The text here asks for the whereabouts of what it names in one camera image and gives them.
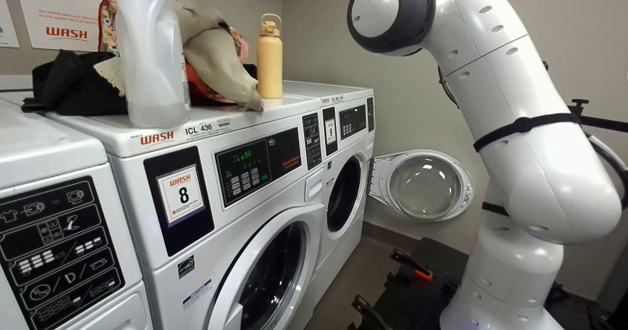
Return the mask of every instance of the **white robotic arm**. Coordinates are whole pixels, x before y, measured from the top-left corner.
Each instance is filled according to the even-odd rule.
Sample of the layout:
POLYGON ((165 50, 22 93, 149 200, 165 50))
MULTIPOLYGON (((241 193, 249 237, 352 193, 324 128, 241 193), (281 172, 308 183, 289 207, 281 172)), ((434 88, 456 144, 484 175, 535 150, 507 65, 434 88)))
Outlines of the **white robotic arm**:
POLYGON ((543 301, 562 263, 561 245, 605 236, 622 208, 577 123, 520 119, 565 119, 570 111, 517 13, 507 0, 351 0, 347 23, 368 51, 429 51, 476 141, 520 124, 520 132, 478 147, 491 179, 487 201, 509 217, 483 212, 442 329, 560 329, 543 301))

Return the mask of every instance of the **black bag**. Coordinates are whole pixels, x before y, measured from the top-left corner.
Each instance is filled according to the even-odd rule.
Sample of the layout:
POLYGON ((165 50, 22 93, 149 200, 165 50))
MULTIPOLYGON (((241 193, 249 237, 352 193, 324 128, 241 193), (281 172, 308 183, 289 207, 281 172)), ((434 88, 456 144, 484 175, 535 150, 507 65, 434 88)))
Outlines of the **black bag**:
POLYGON ((126 99, 93 67, 112 57, 105 51, 77 55, 61 49, 54 62, 33 69, 34 98, 25 99, 22 111, 56 111, 65 116, 127 114, 126 99))

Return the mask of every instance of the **white washing machine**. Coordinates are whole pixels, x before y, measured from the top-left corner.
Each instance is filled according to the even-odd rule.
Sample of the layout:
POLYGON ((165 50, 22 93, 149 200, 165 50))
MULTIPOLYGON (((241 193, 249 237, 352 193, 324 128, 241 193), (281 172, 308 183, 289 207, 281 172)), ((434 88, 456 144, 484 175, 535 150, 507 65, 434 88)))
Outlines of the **white washing machine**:
POLYGON ((103 145, 0 100, 0 177, 0 328, 151 330, 103 145))
POLYGON ((173 130, 49 115, 101 140, 156 328, 283 330, 312 277, 324 214, 318 102, 193 108, 173 130))
POLYGON ((375 140, 375 109, 373 90, 367 88, 284 81, 283 91, 319 101, 325 169, 326 214, 316 271, 290 326, 300 330, 360 241, 375 140))

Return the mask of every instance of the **laundry detergent bottle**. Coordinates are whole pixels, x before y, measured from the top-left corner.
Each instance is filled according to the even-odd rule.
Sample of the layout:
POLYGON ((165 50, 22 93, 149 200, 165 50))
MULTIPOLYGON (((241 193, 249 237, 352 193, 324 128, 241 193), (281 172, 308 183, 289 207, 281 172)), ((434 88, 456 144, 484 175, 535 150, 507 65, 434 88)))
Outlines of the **laundry detergent bottle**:
POLYGON ((275 14, 262 15, 258 40, 258 93, 262 98, 283 95, 283 42, 280 39, 281 18, 275 14), (279 28, 274 21, 279 21, 279 28))
POLYGON ((188 120, 190 93, 173 0, 116 0, 129 118, 138 127, 188 120))

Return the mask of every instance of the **floor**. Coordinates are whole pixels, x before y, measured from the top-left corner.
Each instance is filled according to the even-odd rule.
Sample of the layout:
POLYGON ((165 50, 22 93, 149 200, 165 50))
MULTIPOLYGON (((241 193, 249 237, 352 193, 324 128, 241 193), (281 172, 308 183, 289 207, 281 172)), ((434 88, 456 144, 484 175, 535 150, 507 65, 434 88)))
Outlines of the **floor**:
POLYGON ((393 274, 399 264, 390 259, 393 248, 411 252, 416 242, 413 238, 364 223, 363 235, 355 251, 349 257, 336 279, 314 309, 314 315, 306 330, 344 330, 361 316, 351 306, 359 294, 374 304, 384 292, 388 272, 393 274))

